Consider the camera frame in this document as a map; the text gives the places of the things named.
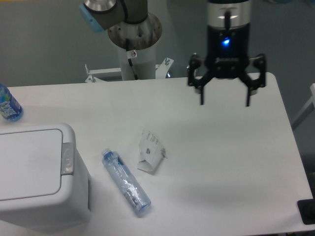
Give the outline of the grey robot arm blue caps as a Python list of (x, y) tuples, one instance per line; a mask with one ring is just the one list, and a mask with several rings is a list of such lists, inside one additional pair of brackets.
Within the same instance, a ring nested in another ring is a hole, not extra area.
[[(162, 27), (145, 0), (85, 0), (83, 19), (95, 32), (107, 31), (121, 53), (123, 80), (156, 78), (155, 53)], [(188, 85), (203, 95), (213, 78), (240, 79), (247, 97), (266, 86), (266, 58), (248, 56), (252, 3), (249, 0), (207, 1), (207, 54), (192, 55)]]

